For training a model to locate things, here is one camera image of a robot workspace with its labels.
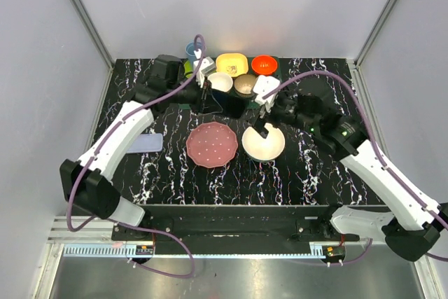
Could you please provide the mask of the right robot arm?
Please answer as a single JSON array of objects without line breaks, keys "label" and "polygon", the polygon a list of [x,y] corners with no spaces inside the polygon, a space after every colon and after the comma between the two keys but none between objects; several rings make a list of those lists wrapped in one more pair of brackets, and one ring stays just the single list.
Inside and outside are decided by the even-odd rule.
[{"label": "right robot arm", "polygon": [[316,95],[290,98],[284,85],[271,76],[259,76],[253,92],[261,110],[252,128],[260,137],[273,132],[268,125],[285,124],[310,133],[319,149],[359,176],[388,207],[381,213],[329,206],[305,235],[329,241],[344,235],[368,238],[411,262],[433,248],[447,229],[447,204],[427,196],[399,172],[378,148],[366,123],[343,116]]}]

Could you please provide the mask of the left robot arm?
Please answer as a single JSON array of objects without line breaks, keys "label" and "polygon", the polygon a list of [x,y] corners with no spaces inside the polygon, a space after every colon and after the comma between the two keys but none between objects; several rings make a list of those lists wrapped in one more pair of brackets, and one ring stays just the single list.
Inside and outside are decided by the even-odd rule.
[{"label": "left robot arm", "polygon": [[211,58],[201,57],[191,77],[181,83],[184,67],[179,58],[160,55],[154,60],[149,74],[136,84],[97,142],[76,161],[66,159],[61,164],[59,172],[68,202],[67,218],[71,218],[73,207],[78,207],[97,218],[127,224],[127,232],[137,240],[150,235],[151,223],[144,218],[145,211],[112,186],[113,175],[137,137],[170,104],[188,104],[201,112],[223,110],[207,81],[215,68]]}]

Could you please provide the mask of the phone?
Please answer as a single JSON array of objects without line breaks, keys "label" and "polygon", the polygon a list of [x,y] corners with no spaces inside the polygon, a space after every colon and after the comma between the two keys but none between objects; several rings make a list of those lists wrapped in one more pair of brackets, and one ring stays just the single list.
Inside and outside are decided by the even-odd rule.
[{"label": "phone", "polygon": [[127,154],[158,153],[163,149],[163,135],[160,133],[140,134],[127,149]]}]

